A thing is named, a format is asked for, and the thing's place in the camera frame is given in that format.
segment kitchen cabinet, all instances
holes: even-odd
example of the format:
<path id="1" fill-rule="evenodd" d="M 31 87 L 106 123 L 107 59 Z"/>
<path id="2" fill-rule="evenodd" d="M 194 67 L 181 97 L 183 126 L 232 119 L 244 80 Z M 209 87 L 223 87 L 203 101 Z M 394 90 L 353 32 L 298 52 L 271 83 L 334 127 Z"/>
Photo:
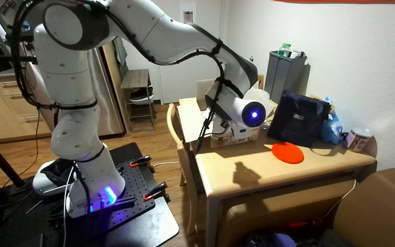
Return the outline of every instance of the kitchen cabinet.
<path id="1" fill-rule="evenodd" d="M 14 76 L 0 78 L 0 142 L 50 135 L 36 107 L 21 94 Z"/>

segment black bag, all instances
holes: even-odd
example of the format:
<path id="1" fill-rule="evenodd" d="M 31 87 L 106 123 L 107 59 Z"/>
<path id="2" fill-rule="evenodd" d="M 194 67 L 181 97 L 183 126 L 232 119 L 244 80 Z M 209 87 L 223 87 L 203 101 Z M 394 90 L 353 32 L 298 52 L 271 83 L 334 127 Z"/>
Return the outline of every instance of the black bag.
<path id="1" fill-rule="evenodd" d="M 330 111 L 327 101 L 284 90 L 268 135 L 312 146 Z"/>

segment orange disc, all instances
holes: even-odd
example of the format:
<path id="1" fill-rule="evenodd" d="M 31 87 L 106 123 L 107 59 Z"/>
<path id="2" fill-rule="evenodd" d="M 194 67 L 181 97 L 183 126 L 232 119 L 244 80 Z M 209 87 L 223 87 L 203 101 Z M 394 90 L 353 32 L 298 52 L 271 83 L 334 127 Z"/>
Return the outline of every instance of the orange disc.
<path id="1" fill-rule="evenodd" d="M 287 163 L 301 163 L 305 160 L 302 149 L 293 142 L 276 142 L 272 145 L 272 152 L 277 159 Z"/>

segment blue light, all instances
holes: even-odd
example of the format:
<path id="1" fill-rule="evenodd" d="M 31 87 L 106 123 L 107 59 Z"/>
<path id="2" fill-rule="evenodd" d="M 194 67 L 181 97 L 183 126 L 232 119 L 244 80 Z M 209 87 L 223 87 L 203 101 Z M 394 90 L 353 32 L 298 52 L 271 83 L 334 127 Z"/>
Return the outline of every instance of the blue light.
<path id="1" fill-rule="evenodd" d="M 243 122 L 250 127 L 260 126 L 266 116 L 265 107 L 258 101 L 249 102 L 242 112 Z"/>
<path id="2" fill-rule="evenodd" d="M 111 186 L 106 186 L 105 192 L 107 194 L 107 204 L 114 204 L 117 200 L 117 194 L 114 193 L 114 190 L 111 189 Z"/>

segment white robotic arm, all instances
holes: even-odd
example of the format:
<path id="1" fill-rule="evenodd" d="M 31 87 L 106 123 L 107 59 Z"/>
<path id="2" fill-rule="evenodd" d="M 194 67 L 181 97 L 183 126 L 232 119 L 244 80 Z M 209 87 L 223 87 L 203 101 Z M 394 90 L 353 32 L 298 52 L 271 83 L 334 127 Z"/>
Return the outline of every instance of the white robotic arm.
<path id="1" fill-rule="evenodd" d="M 114 204 L 125 189 L 125 179 L 96 131 L 99 108 L 87 59 L 91 48 L 118 35 L 157 64 L 176 64 L 195 54 L 209 54 L 220 67 L 221 76 L 206 94 L 207 104 L 225 120 L 247 127 L 264 122 L 264 104 L 243 98 L 257 82 L 257 67 L 202 27 L 173 20 L 150 0 L 46 4 L 44 24 L 35 30 L 35 50 L 47 90 L 61 108 L 52 149 L 58 156 L 74 160 L 84 175 L 76 178 L 69 189 L 66 207 L 72 216 Z"/>

